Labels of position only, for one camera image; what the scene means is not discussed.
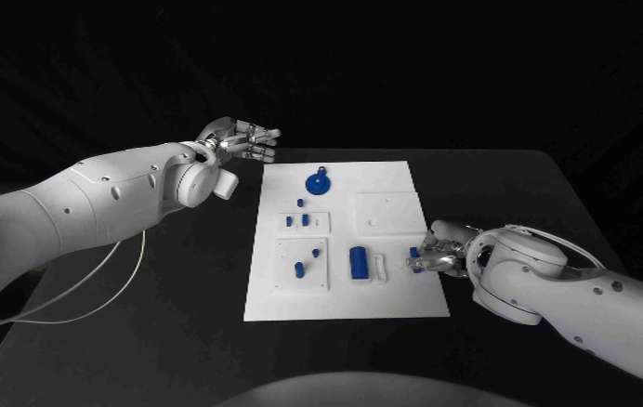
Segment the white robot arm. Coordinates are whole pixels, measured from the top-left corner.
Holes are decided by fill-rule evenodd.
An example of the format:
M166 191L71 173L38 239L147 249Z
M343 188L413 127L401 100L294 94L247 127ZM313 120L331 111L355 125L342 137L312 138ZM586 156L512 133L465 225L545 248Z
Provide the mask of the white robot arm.
M431 229L411 268L469 277L473 299L495 314L528 325L544 318L573 345L643 377L643 282L597 260L599 268L568 267L537 230L482 231L442 220Z
M234 156L274 161L279 130L217 119L198 140L84 159L28 189L0 195L0 290L64 254L113 244L211 193L230 199Z

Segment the cable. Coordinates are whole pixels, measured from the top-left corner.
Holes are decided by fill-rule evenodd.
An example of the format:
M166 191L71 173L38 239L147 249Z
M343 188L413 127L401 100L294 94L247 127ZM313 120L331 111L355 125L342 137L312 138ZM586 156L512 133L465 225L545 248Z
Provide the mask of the cable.
M41 309L44 309L45 307L48 307L54 302L57 302L58 300L61 300L72 291L75 291L78 289L78 287L85 283L85 281L90 279L90 277L98 272L98 269L101 269L101 267L104 266L104 264L107 263L107 260L111 258L111 256L114 255L114 252L119 249L119 246L121 244L121 242L117 242L117 244L114 245L114 248L111 249L110 254L107 255L107 257L104 258L104 261L101 262L101 264L97 266L97 268L87 274L85 278L58 296L55 296L48 302L45 302L44 304L41 304L36 308L31 309L26 312L22 312L21 314L15 315L13 317L9 317L8 319L0 321L0 325L3 325L5 323L9 322L22 322L22 323L42 323L42 324L59 324L59 323L70 323L70 322L75 322L80 319L91 316L91 314L94 314L96 312L98 312L113 301L114 299L119 297L119 295L121 294L121 292L124 291L124 288L127 288L127 285L130 284L132 280L134 279L134 276L137 275L139 272L139 267L142 265L142 260L143 260L143 252L145 252L145 231L143 231L143 237L142 237L142 254L139 256L139 263L137 263L137 267L134 268L134 271L132 273L130 279L127 280L121 290L119 291L119 293L107 300L107 302L97 307L93 311L90 311L87 314L84 314L83 316L70 319L67 321L31 321L31 320L23 320L25 317L28 317L29 314L34 314L36 311L39 311Z
M606 267L604 267L603 263L600 262L600 260L581 247L578 247L574 243L570 243L567 240L560 238L557 235L553 235L551 233L547 233L542 230L537 230L534 228L528 228L527 226L516 226L516 225L512 225L512 224L508 224L505 226L505 228L506 229L514 229L514 230L528 230L529 232L537 233L537 235L540 235L541 237L547 238L548 240L553 240L554 242L563 244L573 251L580 253L593 262L593 264L594 264L594 266L597 268L606 269Z

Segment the dark table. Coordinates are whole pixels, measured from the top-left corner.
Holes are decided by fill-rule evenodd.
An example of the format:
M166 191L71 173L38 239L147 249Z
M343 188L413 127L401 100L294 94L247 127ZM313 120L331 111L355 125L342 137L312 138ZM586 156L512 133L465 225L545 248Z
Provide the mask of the dark table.
M281 150L281 163L408 160L427 222L483 229L524 224L584 247L625 272L551 158L538 151ZM147 232L137 275L96 315L15 324L0 347L0 405L208 406L253 387L323 372L414 374L534 405L640 405L643 380L574 348L547 322L518 325L472 301L472 284L442 275L452 317L244 322L261 164L230 163L230 202L212 197ZM134 269L142 236L78 292L34 319L100 306ZM91 271L110 246L52 264L35 306ZM570 256L573 264L577 258Z

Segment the black curtain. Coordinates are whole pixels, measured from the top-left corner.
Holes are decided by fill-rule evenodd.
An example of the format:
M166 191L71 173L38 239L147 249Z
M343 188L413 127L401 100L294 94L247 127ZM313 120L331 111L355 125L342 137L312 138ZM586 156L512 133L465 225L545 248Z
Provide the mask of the black curtain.
M638 229L643 0L2 3L8 183L231 115L283 147L547 151Z

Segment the small blue piece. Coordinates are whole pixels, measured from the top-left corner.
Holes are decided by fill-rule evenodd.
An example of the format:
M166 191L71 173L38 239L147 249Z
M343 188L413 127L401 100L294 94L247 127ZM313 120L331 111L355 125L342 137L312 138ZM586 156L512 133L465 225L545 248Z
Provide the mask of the small blue piece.
M418 253L418 248L417 247L411 247L411 258L420 258L420 253ZM414 269L413 273L414 274L420 274L423 272L421 269Z
M318 173L306 180L306 190L313 195L323 195L332 187L332 181L326 176L326 167L319 167Z
M351 277L355 280L369 279L369 263L367 249L362 246L351 248Z
M299 261L297 263L294 263L294 276L297 277L297 279L303 279L305 274L305 264Z

